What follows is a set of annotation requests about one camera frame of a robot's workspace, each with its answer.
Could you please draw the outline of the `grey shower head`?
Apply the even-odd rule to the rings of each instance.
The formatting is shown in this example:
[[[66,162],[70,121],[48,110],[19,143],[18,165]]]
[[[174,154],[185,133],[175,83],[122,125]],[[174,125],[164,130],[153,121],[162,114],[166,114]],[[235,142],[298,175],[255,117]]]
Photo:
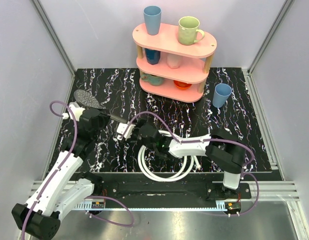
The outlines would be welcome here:
[[[110,111],[108,109],[106,109],[104,106],[102,106],[99,103],[99,101],[96,99],[96,97],[93,96],[88,91],[85,91],[85,90],[82,90],[82,89],[77,89],[74,92],[73,96],[74,96],[75,101],[81,107],[94,108],[94,109],[102,110],[110,117],[111,120],[114,120],[118,123],[123,123],[123,124],[128,123],[128,121],[126,119],[123,119],[119,116],[116,116],[116,115],[110,113]]]

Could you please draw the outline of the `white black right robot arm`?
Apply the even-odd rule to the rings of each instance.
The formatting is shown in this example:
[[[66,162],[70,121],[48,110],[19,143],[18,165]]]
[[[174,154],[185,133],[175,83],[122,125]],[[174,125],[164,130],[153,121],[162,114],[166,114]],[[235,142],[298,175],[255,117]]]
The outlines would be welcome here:
[[[245,165],[246,152],[249,150],[229,132],[218,129],[210,134],[197,137],[182,138],[169,128],[158,130],[151,124],[141,121],[129,122],[123,131],[125,139],[136,134],[142,142],[138,152],[138,165],[141,172],[156,182],[176,182],[187,176],[191,169],[186,169],[187,160],[190,167],[200,169],[198,157],[207,157],[223,170],[221,192],[226,198],[233,198],[240,191],[239,183]],[[149,149],[162,159],[182,158],[180,170],[172,177],[159,177],[151,172],[145,162],[145,151]]]

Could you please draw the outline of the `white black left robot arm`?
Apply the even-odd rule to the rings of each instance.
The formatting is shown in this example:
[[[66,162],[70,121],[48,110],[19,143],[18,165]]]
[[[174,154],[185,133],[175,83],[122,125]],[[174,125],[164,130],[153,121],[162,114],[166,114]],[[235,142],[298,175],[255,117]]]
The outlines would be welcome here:
[[[21,237],[29,234],[40,240],[51,240],[63,218],[85,198],[102,194],[102,177],[91,172],[80,175],[77,183],[63,193],[75,171],[94,149],[98,135],[108,125],[111,114],[107,109],[68,108],[74,132],[59,152],[58,158],[40,187],[26,201],[12,208],[12,216]]]

